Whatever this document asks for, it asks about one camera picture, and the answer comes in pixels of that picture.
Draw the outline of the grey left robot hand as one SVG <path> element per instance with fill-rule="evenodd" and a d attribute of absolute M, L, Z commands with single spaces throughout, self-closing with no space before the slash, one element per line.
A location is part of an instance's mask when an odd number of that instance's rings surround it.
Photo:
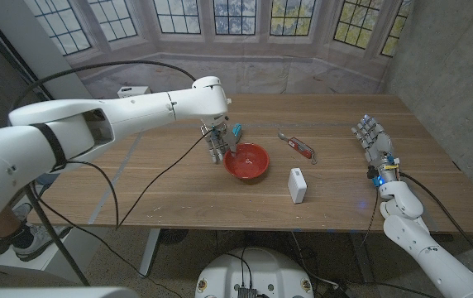
<path fill-rule="evenodd" d="M 237 152 L 237 143 L 241 138 L 241 124 L 228 126 L 226 123 L 217 126 L 201 126 L 204 140 L 208 144 L 208 152 L 215 164 L 223 161 L 225 153 Z"/>

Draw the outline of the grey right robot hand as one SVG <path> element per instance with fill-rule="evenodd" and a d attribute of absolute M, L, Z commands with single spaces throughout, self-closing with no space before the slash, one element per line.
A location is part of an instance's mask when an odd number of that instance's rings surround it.
<path fill-rule="evenodd" d="M 365 150 L 368 162 L 367 178 L 375 187 L 399 179 L 399 159 L 394 156 L 390 136 L 376 118 L 365 115 L 351 129 L 361 147 Z"/>

